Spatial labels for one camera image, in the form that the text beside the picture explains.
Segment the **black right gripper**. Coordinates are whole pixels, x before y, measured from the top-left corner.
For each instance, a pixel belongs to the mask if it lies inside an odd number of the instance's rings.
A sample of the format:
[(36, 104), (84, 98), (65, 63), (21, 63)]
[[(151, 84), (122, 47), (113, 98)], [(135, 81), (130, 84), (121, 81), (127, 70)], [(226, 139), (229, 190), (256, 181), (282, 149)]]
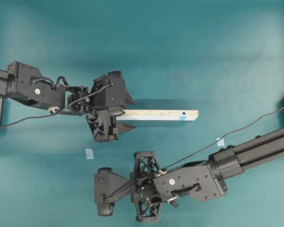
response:
[(134, 168), (130, 178), (135, 180), (131, 202), (135, 205), (137, 216), (159, 216), (161, 198), (154, 185), (153, 178), (160, 170), (157, 156), (153, 151), (134, 153)]

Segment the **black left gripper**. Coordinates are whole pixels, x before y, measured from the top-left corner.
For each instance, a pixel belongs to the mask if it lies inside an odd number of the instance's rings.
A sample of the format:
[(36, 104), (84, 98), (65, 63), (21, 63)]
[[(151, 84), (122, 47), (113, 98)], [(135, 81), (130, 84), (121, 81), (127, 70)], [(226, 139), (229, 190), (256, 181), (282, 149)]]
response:
[[(117, 117), (109, 116), (108, 110), (97, 110), (93, 107), (92, 97), (110, 86), (112, 85), (105, 85), (100, 90), (91, 93), (91, 108), (86, 115), (86, 120), (89, 124), (95, 142), (106, 143), (118, 140), (119, 135), (136, 128), (135, 126), (126, 123), (118, 123), (116, 121)], [(135, 104), (134, 99), (128, 92), (126, 93), (126, 103)]]

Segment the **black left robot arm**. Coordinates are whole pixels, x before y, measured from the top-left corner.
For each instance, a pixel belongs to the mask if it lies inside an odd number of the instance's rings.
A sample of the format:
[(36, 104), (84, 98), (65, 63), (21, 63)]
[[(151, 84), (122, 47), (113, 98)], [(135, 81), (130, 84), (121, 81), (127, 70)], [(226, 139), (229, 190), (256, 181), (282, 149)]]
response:
[(93, 81), (92, 89), (70, 86), (64, 76), (56, 81), (42, 76), (38, 68), (14, 61), (0, 70), (0, 129), (3, 99), (58, 114), (86, 116), (95, 142), (118, 140), (135, 126), (117, 122), (127, 104), (134, 104), (120, 71), (112, 71)]

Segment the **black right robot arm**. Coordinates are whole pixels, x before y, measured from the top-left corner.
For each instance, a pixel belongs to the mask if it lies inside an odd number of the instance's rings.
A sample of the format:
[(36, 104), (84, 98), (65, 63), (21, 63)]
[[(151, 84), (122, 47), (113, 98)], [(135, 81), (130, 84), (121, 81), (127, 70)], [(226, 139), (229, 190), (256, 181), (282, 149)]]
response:
[(284, 128), (228, 146), (205, 161), (189, 162), (173, 169), (160, 168), (154, 152), (136, 152), (131, 179), (136, 180), (131, 202), (139, 222), (157, 221), (161, 204), (177, 207), (176, 199), (189, 196), (209, 201), (224, 196), (225, 179), (284, 156)]

